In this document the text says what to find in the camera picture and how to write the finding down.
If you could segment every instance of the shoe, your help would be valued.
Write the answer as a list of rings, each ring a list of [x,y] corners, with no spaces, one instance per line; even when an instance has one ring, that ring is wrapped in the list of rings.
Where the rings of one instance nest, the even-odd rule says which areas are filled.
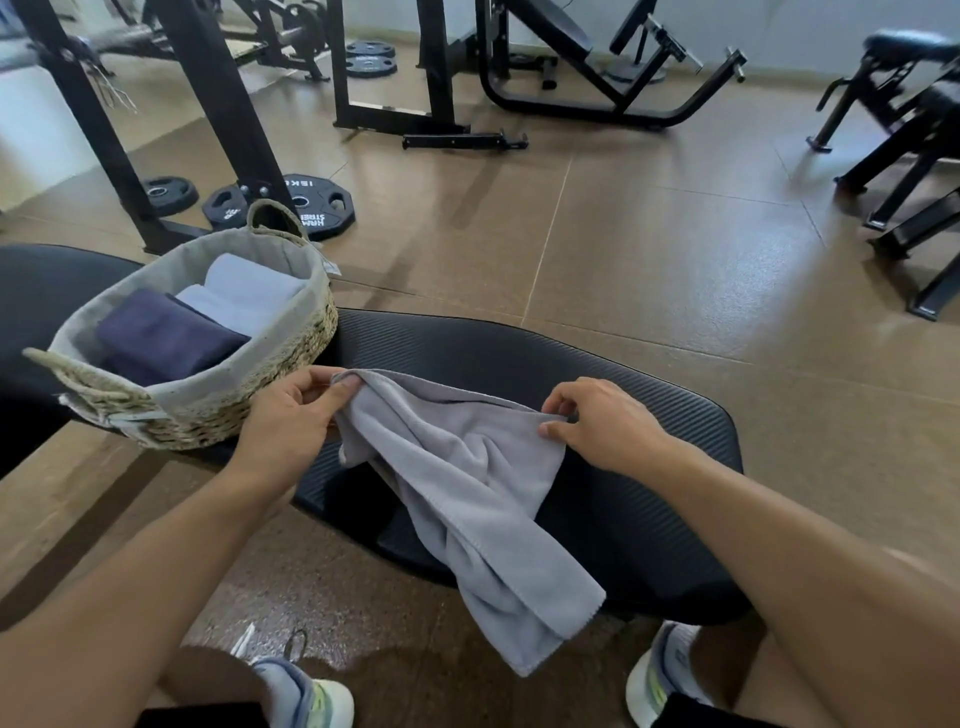
[[[690,668],[690,647],[700,627],[666,621],[627,678],[627,711],[637,728],[650,728],[667,698],[680,692],[705,705],[713,703]]]
[[[331,680],[313,680],[303,670],[278,657],[252,663],[267,685],[270,728],[351,728],[353,695]]]

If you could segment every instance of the squat rack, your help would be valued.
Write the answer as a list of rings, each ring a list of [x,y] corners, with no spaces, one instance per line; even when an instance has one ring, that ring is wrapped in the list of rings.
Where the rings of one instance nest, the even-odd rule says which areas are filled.
[[[83,48],[60,25],[50,0],[12,0],[34,43],[36,62],[53,77],[93,153],[144,241],[144,250],[162,255],[210,232],[158,218],[130,158],[110,124],[84,69]],[[170,40],[206,118],[237,176],[252,197],[276,200],[295,211],[267,135],[221,35],[210,0],[163,0],[156,15]],[[279,220],[277,228],[285,224]]]

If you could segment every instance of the gym floor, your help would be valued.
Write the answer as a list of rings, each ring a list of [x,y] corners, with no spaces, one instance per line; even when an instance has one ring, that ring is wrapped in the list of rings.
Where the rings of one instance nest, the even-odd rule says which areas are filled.
[[[400,51],[400,72],[354,82],[354,100],[426,108],[415,51]],[[641,102],[676,106],[697,83],[674,72]],[[564,96],[597,96],[571,74],[560,84]],[[899,170],[858,205],[832,197],[833,176],[882,138],[863,112],[831,155],[813,156],[804,138],[823,121],[819,87],[730,85],[677,129],[651,134],[518,117],[487,102],[475,77],[454,86],[461,120],[527,132],[530,149],[403,152],[395,137],[335,130],[329,85],[290,77],[254,94],[281,168],[353,195],[358,223],[325,249],[344,273],[333,284],[340,305],[525,327],[702,393],[732,414],[750,476],[960,578],[960,303],[930,324],[904,313],[902,298],[960,238],[926,244],[894,282],[873,262],[859,217]],[[132,159],[141,176],[182,175],[202,196],[231,179],[202,118]],[[960,169],[941,165],[898,219],[958,184]],[[199,206],[180,219],[203,222]],[[0,226],[2,241],[146,259],[99,168]],[[75,574],[208,477],[167,465]],[[598,618],[520,680],[455,592],[292,508],[255,537],[188,642],[229,648],[251,622],[251,654],[277,654],[304,629],[304,666],[354,690],[359,726],[462,728],[630,725],[626,674],[656,626]]]

